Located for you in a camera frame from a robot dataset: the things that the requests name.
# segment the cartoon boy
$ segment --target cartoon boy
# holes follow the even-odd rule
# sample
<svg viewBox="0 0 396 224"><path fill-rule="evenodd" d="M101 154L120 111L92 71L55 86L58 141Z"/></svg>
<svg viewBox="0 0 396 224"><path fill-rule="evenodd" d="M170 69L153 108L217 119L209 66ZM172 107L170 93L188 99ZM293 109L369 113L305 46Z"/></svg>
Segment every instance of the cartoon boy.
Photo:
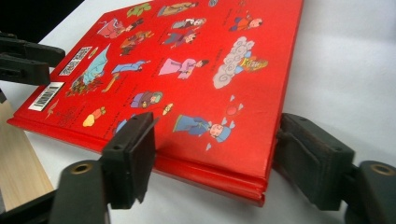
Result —
<svg viewBox="0 0 396 224"><path fill-rule="evenodd" d="M139 31L135 35L126 38L120 46L120 56L128 55L137 45L152 36L154 36L154 34L151 31Z"/></svg>
<svg viewBox="0 0 396 224"><path fill-rule="evenodd" d="M193 30L189 30L186 34L179 33L168 33L168 38L162 42L163 45L173 44L172 48L179 47L180 45L187 43L191 44L197 34Z"/></svg>
<svg viewBox="0 0 396 224"><path fill-rule="evenodd" d="M107 84L107 87L102 90L102 92L107 92L110 90L111 86L114 84L114 82L120 78L120 73L121 72L127 72L127 71L133 71L133 72L141 72L143 70L142 64L144 63L149 63L150 61L144 61L140 60L136 63L124 63L124 64L118 64L113 71L111 72L111 75L113 78L111 78L110 82Z"/></svg>
<svg viewBox="0 0 396 224"><path fill-rule="evenodd" d="M192 118L179 115L173 132L188 132L193 135L209 133L210 136L216 138L216 140L221 143L230 136L231 129L221 124L212 125L199 117Z"/></svg>
<svg viewBox="0 0 396 224"><path fill-rule="evenodd" d="M106 22L105 25L98 31L97 34L104 36L105 38L116 38L121 35L123 32L129 32L135 28L135 22L127 26L126 28L122 24L122 21L114 18L110 22Z"/></svg>
<svg viewBox="0 0 396 224"><path fill-rule="evenodd" d="M247 14L245 18L237 17L234 20L235 25L230 28L229 31L241 31L241 30L249 30L251 28L256 28L262 25L262 19L251 18L250 14Z"/></svg>

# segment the wooden board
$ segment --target wooden board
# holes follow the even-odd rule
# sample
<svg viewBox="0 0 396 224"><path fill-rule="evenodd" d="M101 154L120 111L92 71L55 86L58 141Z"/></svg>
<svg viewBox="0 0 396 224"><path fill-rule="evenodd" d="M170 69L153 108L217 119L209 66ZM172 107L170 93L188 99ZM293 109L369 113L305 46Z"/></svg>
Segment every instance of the wooden board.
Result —
<svg viewBox="0 0 396 224"><path fill-rule="evenodd" d="M53 190L25 132L7 124L13 110L0 104L0 189L6 210Z"/></svg>

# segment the red book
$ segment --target red book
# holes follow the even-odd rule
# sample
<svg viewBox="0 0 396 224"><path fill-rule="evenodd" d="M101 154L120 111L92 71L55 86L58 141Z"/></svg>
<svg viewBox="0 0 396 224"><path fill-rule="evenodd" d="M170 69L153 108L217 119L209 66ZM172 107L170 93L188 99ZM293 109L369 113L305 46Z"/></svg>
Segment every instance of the red book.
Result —
<svg viewBox="0 0 396 224"><path fill-rule="evenodd" d="M262 206L302 0L104 14L8 122L98 153L151 111L154 171Z"/></svg>

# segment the metal rivet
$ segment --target metal rivet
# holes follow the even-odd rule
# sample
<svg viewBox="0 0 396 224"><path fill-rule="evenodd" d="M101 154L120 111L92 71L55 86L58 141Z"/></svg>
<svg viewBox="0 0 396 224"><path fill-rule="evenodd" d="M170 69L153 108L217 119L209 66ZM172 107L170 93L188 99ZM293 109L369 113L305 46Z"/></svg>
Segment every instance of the metal rivet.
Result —
<svg viewBox="0 0 396 224"><path fill-rule="evenodd" d="M90 171L92 168L92 165L89 163L83 163L83 164L79 164L76 165L75 167L73 167L72 169L72 174L73 175L81 175L84 173L87 173L88 171Z"/></svg>
<svg viewBox="0 0 396 224"><path fill-rule="evenodd" d="M370 165L370 168L372 168L373 171L381 175L396 175L396 172L386 165L372 164Z"/></svg>

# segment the book spine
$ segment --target book spine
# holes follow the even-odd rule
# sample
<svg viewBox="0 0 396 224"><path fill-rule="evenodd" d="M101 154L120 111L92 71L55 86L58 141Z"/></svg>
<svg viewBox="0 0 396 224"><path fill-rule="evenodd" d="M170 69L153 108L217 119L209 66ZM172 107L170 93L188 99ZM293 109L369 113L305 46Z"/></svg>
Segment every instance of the book spine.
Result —
<svg viewBox="0 0 396 224"><path fill-rule="evenodd" d="M265 178L246 176L191 161L182 161L157 153L155 173L172 177L201 189L262 207L267 188Z"/></svg>
<svg viewBox="0 0 396 224"><path fill-rule="evenodd" d="M9 119L7 123L23 128L28 132L42 134L56 140L64 141L67 144L87 148L97 153L100 153L107 143L104 139L91 137L84 133L71 132L57 126L44 126L40 122L18 117L17 113L14 114L14 118Z"/></svg>

